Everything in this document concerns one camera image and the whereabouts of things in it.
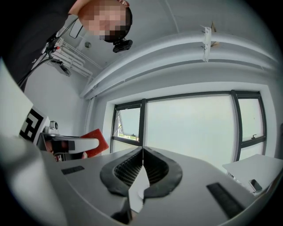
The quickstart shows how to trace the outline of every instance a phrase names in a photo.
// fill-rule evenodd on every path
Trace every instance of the black camera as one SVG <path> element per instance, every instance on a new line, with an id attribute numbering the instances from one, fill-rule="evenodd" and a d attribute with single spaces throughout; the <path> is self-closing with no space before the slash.
<path id="1" fill-rule="evenodd" d="M 119 53 L 121 51 L 129 50 L 133 44 L 132 40 L 119 40 L 113 43 L 113 52 Z"/>

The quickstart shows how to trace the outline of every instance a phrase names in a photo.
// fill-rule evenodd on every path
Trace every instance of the neck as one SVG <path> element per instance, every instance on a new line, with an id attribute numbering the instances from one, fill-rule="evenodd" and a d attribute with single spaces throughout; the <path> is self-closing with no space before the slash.
<path id="1" fill-rule="evenodd" d="M 69 11 L 69 14 L 78 15 L 80 9 L 84 7 L 87 3 L 93 0 L 76 0 L 75 4 Z"/>

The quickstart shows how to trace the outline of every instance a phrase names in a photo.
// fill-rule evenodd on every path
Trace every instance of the ear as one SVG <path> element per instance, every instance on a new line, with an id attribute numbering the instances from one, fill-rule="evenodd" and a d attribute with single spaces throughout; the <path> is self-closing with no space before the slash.
<path id="1" fill-rule="evenodd" d="M 123 6 L 125 6 L 126 8 L 130 6 L 130 4 L 125 0 L 118 0 L 118 2 L 121 3 Z"/>

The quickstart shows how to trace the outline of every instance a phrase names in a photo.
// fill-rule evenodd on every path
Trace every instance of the window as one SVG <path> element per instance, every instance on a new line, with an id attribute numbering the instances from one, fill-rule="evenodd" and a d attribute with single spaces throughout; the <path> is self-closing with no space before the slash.
<path id="1" fill-rule="evenodd" d="M 115 106 L 111 151 L 143 145 L 145 100 Z"/>
<path id="2" fill-rule="evenodd" d="M 145 145 L 202 159 L 225 172 L 223 164 L 264 154 L 266 136 L 259 92 L 179 94 L 116 105 L 111 152 Z"/>

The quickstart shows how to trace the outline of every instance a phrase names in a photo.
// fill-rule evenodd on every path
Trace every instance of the smartphone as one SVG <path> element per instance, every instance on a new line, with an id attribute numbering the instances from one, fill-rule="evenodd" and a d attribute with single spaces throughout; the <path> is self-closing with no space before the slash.
<path id="1" fill-rule="evenodd" d="M 260 186 L 260 184 L 255 179 L 250 180 L 249 184 L 251 185 L 251 187 L 253 188 L 253 190 L 255 192 L 259 192 L 259 191 L 262 190 L 262 187 Z"/>

